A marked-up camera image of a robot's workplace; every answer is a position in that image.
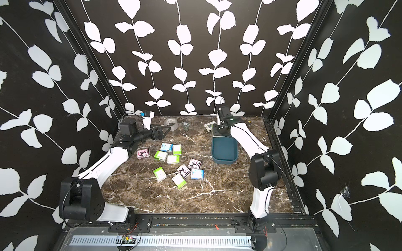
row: green box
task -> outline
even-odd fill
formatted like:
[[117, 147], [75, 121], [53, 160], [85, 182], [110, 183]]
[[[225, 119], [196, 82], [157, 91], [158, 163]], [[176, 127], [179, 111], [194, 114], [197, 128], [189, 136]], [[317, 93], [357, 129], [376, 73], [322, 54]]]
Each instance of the green box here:
[[173, 145], [173, 154], [174, 155], [181, 155], [181, 144]]

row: brown marble table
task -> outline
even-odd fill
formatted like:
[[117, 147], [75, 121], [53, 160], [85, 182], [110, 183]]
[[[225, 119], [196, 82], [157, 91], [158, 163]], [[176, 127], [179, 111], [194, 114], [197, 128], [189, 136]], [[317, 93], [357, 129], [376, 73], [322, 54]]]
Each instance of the brown marble table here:
[[[154, 124], [162, 124], [167, 117], [155, 117]], [[137, 159], [134, 154], [107, 179], [102, 187], [105, 201], [129, 206], [138, 213], [229, 213], [248, 212], [252, 202], [253, 186], [247, 176], [250, 159], [238, 146], [238, 159], [231, 165], [214, 163], [211, 157], [212, 132], [205, 123], [214, 120], [206, 116], [175, 117], [180, 126], [169, 132], [164, 140], [148, 140], [139, 149], [149, 147], [150, 157]], [[266, 146], [271, 146], [261, 117], [243, 117], [250, 131]], [[183, 121], [190, 122], [190, 130], [184, 132]], [[179, 164], [170, 164], [153, 158], [162, 142], [182, 144]], [[204, 180], [186, 178], [187, 185], [178, 189], [172, 181], [177, 168], [190, 159], [202, 161]], [[167, 178], [157, 182], [152, 172], [163, 167]], [[269, 203], [270, 212], [292, 212], [286, 187], [274, 189]]]

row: white leaf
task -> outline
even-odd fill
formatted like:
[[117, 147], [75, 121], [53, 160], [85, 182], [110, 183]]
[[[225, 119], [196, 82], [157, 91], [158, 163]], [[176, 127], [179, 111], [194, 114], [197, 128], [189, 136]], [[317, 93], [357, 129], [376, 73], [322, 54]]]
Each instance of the white leaf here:
[[264, 106], [265, 104], [264, 104], [264, 103], [259, 102], [259, 103], [254, 103], [253, 105], [254, 105], [255, 107], [260, 107], [260, 106]]
[[186, 91], [185, 86], [182, 85], [182, 84], [175, 84], [175, 85], [172, 87], [172, 89], [173, 89], [173, 90], [176, 90], [176, 91], [179, 91], [179, 92], [185, 92], [185, 91]]
[[215, 99], [213, 97], [208, 97], [207, 98], [207, 106], [210, 106], [212, 101], [214, 101]]
[[195, 107], [193, 106], [192, 103], [185, 104], [184, 107], [186, 108], [187, 112], [194, 112], [195, 111]]
[[123, 33], [126, 33], [128, 30], [134, 30], [134, 26], [127, 22], [119, 22], [115, 24], [115, 27], [118, 28]]
[[293, 129], [292, 132], [289, 135], [289, 139], [291, 139], [293, 137], [297, 137], [297, 136], [298, 136], [297, 129]]
[[130, 19], [133, 19], [139, 10], [139, 0], [117, 0], [120, 7]]
[[293, 32], [292, 38], [297, 40], [307, 35], [308, 30], [310, 29], [310, 24], [301, 24], [295, 28]]
[[82, 71], [85, 74], [88, 74], [88, 61], [86, 60], [86, 56], [82, 54], [77, 54], [74, 58], [74, 65], [78, 70]]
[[320, 121], [323, 124], [326, 124], [328, 121], [328, 115], [326, 112], [326, 109], [324, 107], [317, 107], [314, 111], [313, 111], [313, 116], [316, 120]]
[[60, 12], [54, 12], [54, 17], [61, 31], [67, 32], [70, 29]]
[[251, 85], [251, 84], [245, 85], [242, 88], [242, 92], [249, 92], [249, 91], [253, 91], [253, 90], [255, 90], [255, 86]]
[[77, 163], [77, 149], [75, 146], [70, 146], [64, 150], [62, 156], [62, 163], [64, 165], [71, 165]]
[[42, 51], [41, 48], [37, 47], [36, 45], [30, 47], [28, 49], [29, 57], [40, 67], [45, 69], [46, 71], [49, 69], [51, 65], [51, 59], [46, 54], [46, 52]]
[[240, 50], [242, 51], [243, 55], [249, 55], [252, 50], [252, 45], [247, 43], [241, 44]]
[[29, 2], [29, 6], [32, 9], [43, 11], [44, 13], [48, 14], [49, 16], [51, 16], [51, 14], [54, 11], [53, 3], [48, 2], [48, 1], [44, 2], [44, 4], [32, 1], [32, 2]]
[[165, 106], [171, 105], [171, 103], [167, 100], [161, 99], [161, 100], [158, 100], [157, 105], [158, 105], [158, 107], [165, 107]]
[[368, 17], [366, 23], [369, 28], [369, 41], [381, 42], [391, 36], [386, 28], [378, 28], [377, 20], [374, 17]]
[[27, 201], [29, 197], [27, 195], [22, 195], [20, 197], [14, 198], [1, 212], [0, 216], [10, 217], [18, 213], [22, 205]]
[[361, 53], [359, 59], [357, 60], [357, 66], [363, 69], [374, 69], [380, 57], [381, 47], [379, 44], [374, 44]]
[[222, 63], [228, 55], [221, 49], [213, 50], [208, 53], [209, 60], [212, 65], [217, 67], [220, 63]]
[[343, 63], [345, 63], [350, 57], [364, 50], [364, 41], [363, 39], [357, 39], [347, 50], [345, 56], [343, 57]]
[[331, 144], [331, 152], [339, 154], [339, 155], [346, 155], [351, 152], [352, 144], [342, 137], [336, 137]]
[[270, 90], [270, 91], [266, 91], [265, 93], [264, 93], [264, 98], [265, 98], [265, 101], [270, 101], [271, 99], [273, 99], [273, 98], [275, 98], [276, 96], [278, 96], [278, 92], [277, 91], [275, 91], [275, 90]]
[[367, 94], [367, 100], [369, 101], [371, 108], [374, 110], [393, 101], [399, 95], [399, 92], [399, 85], [389, 79], [374, 87]]
[[388, 176], [380, 171], [368, 173], [361, 179], [362, 186], [377, 186], [379, 188], [390, 188], [390, 183], [388, 181]]
[[293, 65], [292, 62], [286, 63], [286, 65], [281, 70], [281, 74], [288, 74], [290, 69], [292, 68], [292, 65]]
[[317, 200], [319, 200], [321, 202], [324, 209], [326, 209], [326, 202], [325, 202], [324, 196], [322, 196], [322, 193], [318, 188], [316, 190], [316, 198], [317, 198]]
[[100, 138], [101, 140], [107, 142], [107, 137], [109, 137], [108, 132], [105, 131], [105, 130], [101, 130], [100, 133], [99, 133], [99, 138]]
[[36, 199], [41, 195], [46, 176], [47, 174], [41, 175], [29, 184], [27, 194], [31, 199]]
[[121, 66], [116, 66], [112, 69], [113, 75], [120, 81], [125, 77], [125, 70]]
[[63, 102], [64, 110], [70, 114], [80, 114], [80, 107], [74, 99], [68, 99]]
[[332, 174], [335, 172], [335, 165], [331, 157], [328, 155], [322, 155], [320, 157], [321, 164], [325, 166]]
[[131, 53], [133, 53], [134, 55], [136, 55], [137, 57], [140, 57], [140, 58], [142, 58], [144, 61], [148, 61], [148, 60], [150, 60], [154, 55], [152, 55], [152, 54], [149, 54], [149, 53], [145, 53], [145, 54], [142, 54], [141, 52], [139, 52], [139, 51], [132, 51]]
[[285, 55], [282, 54], [282, 53], [276, 53], [275, 56], [276, 56], [277, 58], [279, 58], [279, 59], [280, 59], [282, 62], [284, 62], [284, 63], [286, 63], [286, 62], [288, 62], [288, 61], [290, 61], [290, 60], [292, 60], [292, 59], [295, 58], [295, 57], [292, 56], [292, 55], [287, 55], [287, 56], [285, 56]]
[[317, 99], [312, 94], [308, 95], [308, 103], [316, 108], [318, 107]]
[[230, 75], [230, 71], [224, 67], [216, 68], [216, 70], [213, 71], [214, 78], [221, 78], [227, 75]]
[[287, 97], [287, 103], [290, 105], [292, 103], [292, 100], [293, 100], [292, 93], [288, 92], [286, 94], [286, 97]]
[[39, 143], [38, 138], [36, 137], [35, 129], [30, 128], [27, 130], [23, 130], [21, 132], [21, 138], [28, 144], [30, 147], [41, 148], [42, 145]]
[[402, 163], [397, 158], [392, 158], [392, 165], [395, 170], [395, 185], [399, 188], [402, 187]]
[[99, 33], [96, 24], [92, 22], [84, 22], [84, 27], [85, 33], [90, 39], [101, 42], [101, 34]]
[[158, 100], [162, 96], [163, 91], [159, 90], [158, 88], [153, 88], [150, 89], [148, 93], [151, 95], [151, 97]]
[[135, 88], [137, 88], [137, 87], [135, 85], [133, 85], [133, 84], [130, 84], [130, 83], [124, 83], [123, 84], [123, 89], [125, 91], [127, 91], [127, 92], [129, 92], [129, 91], [131, 91], [131, 90], [133, 90]]
[[147, 64], [143, 61], [138, 61], [138, 70], [141, 72], [142, 75], [145, 76], [145, 70], [147, 69]]
[[300, 22], [313, 13], [319, 3], [318, 0], [300, 0], [296, 6], [297, 21]]
[[298, 98], [294, 98], [292, 100], [292, 103], [295, 105], [295, 107], [297, 108], [300, 105], [300, 100]]
[[134, 32], [137, 37], [145, 37], [146, 35], [153, 33], [155, 29], [145, 21], [137, 21], [134, 24]]
[[325, 41], [321, 45], [320, 52], [318, 53], [318, 58], [326, 59], [331, 50], [333, 42], [334, 41], [331, 38], [325, 39]]
[[244, 83], [252, 79], [255, 76], [255, 73], [256, 73], [255, 68], [245, 70], [242, 75]]
[[36, 129], [41, 133], [47, 133], [50, 130], [52, 121], [53, 119], [45, 114], [39, 114], [33, 118]]
[[188, 56], [191, 53], [191, 51], [193, 50], [193, 46], [191, 44], [185, 44], [185, 45], [182, 45], [180, 47], [180, 49], [181, 49], [181, 52], [183, 53], [183, 55]]
[[302, 137], [297, 137], [297, 139], [295, 140], [295, 146], [301, 150], [303, 147], [303, 138]]
[[322, 217], [324, 218], [324, 220], [328, 224], [328, 226], [331, 228], [331, 230], [334, 232], [334, 235], [336, 237], [338, 237], [339, 236], [339, 224], [338, 224], [338, 221], [336, 220], [335, 215], [330, 210], [325, 210], [322, 212]]
[[317, 50], [315, 48], [311, 49], [310, 55], [308, 56], [308, 66], [312, 66], [314, 61], [317, 59]]
[[236, 113], [236, 112], [238, 112], [239, 110], [240, 110], [240, 104], [233, 104], [233, 105], [230, 107], [230, 111], [231, 111], [231, 112]]
[[339, 100], [339, 87], [333, 83], [325, 84], [324, 90], [322, 91], [321, 103], [329, 104], [335, 103]]
[[232, 82], [232, 86], [233, 86], [233, 88], [243, 88], [243, 83], [242, 82], [239, 82], [239, 81], [233, 81]]
[[12, 168], [0, 168], [0, 195], [20, 191], [20, 176]]
[[325, 139], [323, 136], [317, 142], [317, 145], [320, 147], [322, 154], [326, 154], [328, 150], [328, 146], [326, 145]]
[[191, 34], [187, 25], [179, 25], [176, 28], [176, 34], [182, 45], [191, 41]]
[[277, 28], [280, 35], [286, 34], [288, 32], [294, 32], [295, 28], [291, 24], [281, 25]]
[[99, 53], [104, 53], [105, 52], [105, 47], [103, 46], [102, 43], [92, 41], [89, 43], [97, 52]]
[[230, 11], [225, 11], [222, 18], [221, 18], [221, 28], [223, 30], [228, 30], [236, 26], [236, 18], [234, 17], [233, 13]]
[[109, 53], [114, 53], [116, 49], [115, 41], [110, 37], [107, 37], [103, 40], [103, 46]]
[[198, 70], [202, 75], [207, 75], [210, 73], [213, 73], [213, 70], [211, 68], [202, 68]]
[[303, 88], [303, 81], [302, 81], [302, 78], [299, 77], [299, 78], [296, 80], [296, 83], [295, 83], [295, 96], [296, 96], [297, 94], [299, 94], [299, 92], [302, 90], [302, 88]]
[[363, 123], [367, 131], [381, 131], [394, 124], [394, 118], [386, 112], [371, 113]]
[[85, 128], [86, 126], [88, 126], [88, 119], [80, 118], [77, 121], [77, 132], [81, 131], [81, 129]]
[[208, 32], [212, 35], [213, 28], [215, 24], [219, 21], [219, 16], [215, 13], [210, 13], [207, 20]]
[[280, 63], [276, 63], [276, 64], [274, 64], [274, 66], [272, 67], [272, 69], [271, 69], [271, 78], [275, 75], [275, 73], [277, 72], [277, 71], [279, 71], [279, 69], [281, 69], [282, 68], [282, 64], [280, 64]]
[[57, 33], [56, 22], [50, 19], [45, 19], [45, 24], [54, 39], [61, 43], [62, 41], [60, 40], [59, 34]]
[[304, 187], [303, 179], [300, 176], [293, 177], [295, 184], [299, 187]]
[[173, 73], [176, 76], [176, 78], [180, 79], [182, 82], [186, 81], [187, 71], [185, 71], [181, 68], [175, 67]]
[[185, 88], [194, 88], [195, 87], [195, 81], [188, 81], [185, 85]]
[[60, 81], [62, 79], [60, 67], [58, 65], [53, 65], [52, 67], [50, 67], [49, 76], [56, 81]]
[[399, 223], [402, 222], [402, 194], [387, 192], [379, 194], [380, 204], [387, 210], [393, 217], [397, 218]]
[[367, 118], [371, 113], [371, 108], [367, 102], [358, 99], [355, 104], [355, 109], [353, 111], [353, 116], [357, 119]]
[[32, 112], [30, 109], [23, 111], [20, 113], [18, 118], [10, 119], [9, 121], [5, 122], [1, 125], [0, 130], [8, 130], [14, 127], [19, 127], [23, 125], [28, 125], [29, 121], [31, 120]]

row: black wallpaper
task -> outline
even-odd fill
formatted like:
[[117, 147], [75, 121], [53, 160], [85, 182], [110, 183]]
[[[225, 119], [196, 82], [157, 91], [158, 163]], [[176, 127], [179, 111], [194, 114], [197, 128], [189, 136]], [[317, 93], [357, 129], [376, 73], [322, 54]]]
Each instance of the black wallpaper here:
[[335, 1], [275, 115], [305, 209], [334, 251], [401, 249], [401, 10]]
[[51, 2], [0, 0], [0, 250], [53, 248], [61, 181], [104, 155], [117, 123], [62, 21]]

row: tape roll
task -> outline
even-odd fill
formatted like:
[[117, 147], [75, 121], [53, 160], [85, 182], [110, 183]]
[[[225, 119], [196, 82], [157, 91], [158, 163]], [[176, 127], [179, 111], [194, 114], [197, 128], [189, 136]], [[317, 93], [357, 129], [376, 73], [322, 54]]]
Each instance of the tape roll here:
[[174, 131], [178, 128], [178, 122], [175, 118], [167, 118], [165, 122], [163, 122], [165, 126], [169, 126], [171, 131]]

